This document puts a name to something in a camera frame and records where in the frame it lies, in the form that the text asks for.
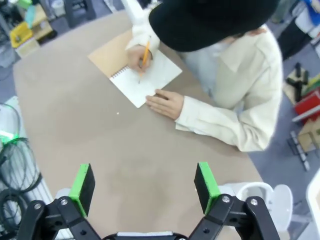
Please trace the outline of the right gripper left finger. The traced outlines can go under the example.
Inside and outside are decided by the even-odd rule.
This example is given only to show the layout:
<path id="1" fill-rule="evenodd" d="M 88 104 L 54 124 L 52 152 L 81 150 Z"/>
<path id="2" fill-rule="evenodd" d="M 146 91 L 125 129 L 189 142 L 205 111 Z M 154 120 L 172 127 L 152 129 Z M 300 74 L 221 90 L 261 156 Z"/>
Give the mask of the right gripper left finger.
<path id="1" fill-rule="evenodd" d="M 33 200 L 24 213 L 18 230 L 20 240 L 54 240 L 60 230 L 69 230 L 75 240 L 99 240 L 87 217 L 95 189 L 89 163 L 81 164 L 68 195 L 45 204 Z"/>

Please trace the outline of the person's left hand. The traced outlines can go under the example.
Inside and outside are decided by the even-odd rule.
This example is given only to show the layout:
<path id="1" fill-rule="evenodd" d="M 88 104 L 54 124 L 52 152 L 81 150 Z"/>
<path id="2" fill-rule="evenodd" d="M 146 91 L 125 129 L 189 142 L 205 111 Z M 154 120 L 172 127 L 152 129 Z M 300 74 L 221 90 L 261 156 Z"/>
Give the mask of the person's left hand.
<path id="1" fill-rule="evenodd" d="M 146 104 L 156 113 L 172 120 L 180 117 L 185 97 L 177 92 L 156 89 L 154 96 L 146 96 Z"/>

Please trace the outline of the person's right hand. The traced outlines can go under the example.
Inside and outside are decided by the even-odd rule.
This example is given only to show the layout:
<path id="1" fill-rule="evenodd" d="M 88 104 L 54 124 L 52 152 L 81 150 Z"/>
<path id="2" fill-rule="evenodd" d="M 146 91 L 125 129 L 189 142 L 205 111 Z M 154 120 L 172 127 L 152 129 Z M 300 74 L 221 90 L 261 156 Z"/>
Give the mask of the person's right hand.
<path id="1" fill-rule="evenodd" d="M 153 60 L 152 53 L 148 51 L 146 61 L 145 63 L 143 62 L 145 50 L 146 47 L 142 45 L 135 45 L 126 51 L 128 66 L 138 73 L 144 73 L 149 68 Z"/>

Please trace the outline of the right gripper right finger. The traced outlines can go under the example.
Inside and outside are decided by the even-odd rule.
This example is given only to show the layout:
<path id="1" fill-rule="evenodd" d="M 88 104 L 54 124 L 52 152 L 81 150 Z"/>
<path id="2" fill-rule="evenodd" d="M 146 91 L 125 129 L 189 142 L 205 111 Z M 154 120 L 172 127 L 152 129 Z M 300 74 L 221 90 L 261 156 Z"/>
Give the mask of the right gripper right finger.
<path id="1" fill-rule="evenodd" d="M 280 239 L 265 201 L 259 196 L 243 201 L 221 193 L 207 162 L 197 164 L 194 184 L 204 217 L 190 240 L 214 240 L 225 226 L 234 227 L 242 240 Z"/>

